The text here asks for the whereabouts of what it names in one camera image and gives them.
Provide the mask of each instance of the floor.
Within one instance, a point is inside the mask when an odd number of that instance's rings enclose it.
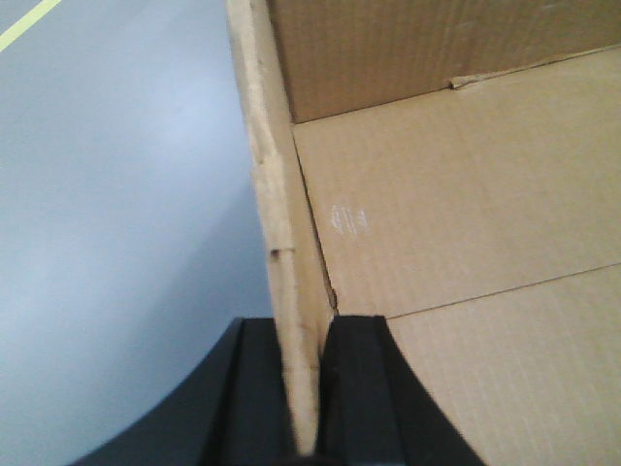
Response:
[[[94,449],[270,313],[223,3],[63,0],[0,52],[4,466]]]

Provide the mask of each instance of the cardboard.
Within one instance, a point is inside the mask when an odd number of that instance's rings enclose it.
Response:
[[[621,262],[621,49],[296,125],[341,314]]]
[[[333,315],[295,151],[267,5],[227,4],[245,115],[283,377],[298,449],[314,447],[318,358]]]
[[[381,314],[490,466],[621,464],[621,2],[228,8],[298,450]]]
[[[389,320],[490,466],[619,464],[621,266]]]
[[[272,0],[296,122],[621,42],[618,0]]]

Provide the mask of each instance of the black plastic part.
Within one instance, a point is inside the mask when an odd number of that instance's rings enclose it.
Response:
[[[333,320],[318,446],[349,466],[484,466],[411,371],[383,317]]]
[[[76,466],[484,466],[383,317],[336,317],[321,365],[319,455],[294,453],[274,321],[236,319],[158,406]]]
[[[236,319],[159,405],[76,466],[268,466],[292,454],[274,321]]]

